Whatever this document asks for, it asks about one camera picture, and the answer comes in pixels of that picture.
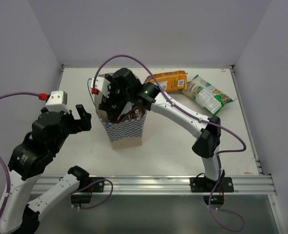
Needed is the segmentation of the blue checkered paper bag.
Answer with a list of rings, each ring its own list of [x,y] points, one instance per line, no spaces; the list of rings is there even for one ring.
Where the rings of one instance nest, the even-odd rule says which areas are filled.
[[[102,100],[102,95],[94,95],[91,93],[91,81],[92,78],[87,80],[88,93],[95,106],[96,115],[108,135],[111,148],[114,150],[120,150],[141,146],[143,143],[142,136],[147,111],[141,118],[127,120],[120,123],[110,122],[107,113],[98,109],[98,105]]]

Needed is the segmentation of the orange chips bag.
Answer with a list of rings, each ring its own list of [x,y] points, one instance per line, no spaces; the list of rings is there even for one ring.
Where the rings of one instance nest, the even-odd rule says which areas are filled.
[[[183,70],[154,74],[165,92],[187,89],[187,72]]]

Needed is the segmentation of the green Chuba snack bag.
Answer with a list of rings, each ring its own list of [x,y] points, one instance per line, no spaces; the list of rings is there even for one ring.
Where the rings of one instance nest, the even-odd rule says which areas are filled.
[[[180,91],[213,116],[217,115],[226,104],[234,101],[199,75],[187,83],[186,90],[181,89]]]

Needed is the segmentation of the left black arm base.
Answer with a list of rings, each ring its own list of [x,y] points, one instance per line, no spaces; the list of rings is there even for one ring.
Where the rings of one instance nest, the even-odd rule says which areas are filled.
[[[102,193],[104,189],[104,177],[86,177],[80,181],[79,187],[71,193],[70,201],[74,206],[89,204],[93,193]]]

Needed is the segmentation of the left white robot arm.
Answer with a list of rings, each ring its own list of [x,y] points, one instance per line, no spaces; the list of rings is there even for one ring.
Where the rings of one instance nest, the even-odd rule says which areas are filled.
[[[32,131],[12,152],[8,163],[9,181],[0,203],[0,234],[32,234],[44,216],[70,193],[89,187],[89,173],[79,166],[47,192],[30,201],[31,192],[70,134],[91,130],[92,115],[76,105],[80,118],[72,113],[53,112],[43,108],[32,123]]]

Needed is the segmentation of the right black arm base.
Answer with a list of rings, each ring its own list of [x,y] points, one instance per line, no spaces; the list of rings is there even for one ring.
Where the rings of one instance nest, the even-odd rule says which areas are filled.
[[[192,193],[210,193],[215,184],[216,182],[206,178],[204,173],[200,173],[197,176],[189,179],[189,185]],[[220,208],[224,204],[225,193],[234,192],[232,178],[222,175],[222,178],[220,179],[220,182],[214,192],[216,195],[212,195],[211,199],[209,199],[209,195],[204,195],[204,202],[206,205],[209,205],[210,201],[211,206]]]

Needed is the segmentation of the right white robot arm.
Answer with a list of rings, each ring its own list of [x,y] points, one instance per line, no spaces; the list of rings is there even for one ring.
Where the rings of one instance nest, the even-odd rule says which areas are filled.
[[[207,189],[214,192],[222,187],[223,169],[217,158],[221,136],[218,117],[192,111],[157,84],[141,83],[127,68],[94,78],[91,87],[102,94],[98,109],[105,111],[109,120],[121,119],[123,110],[134,106],[160,114],[187,130],[196,139],[192,150],[202,158]]]

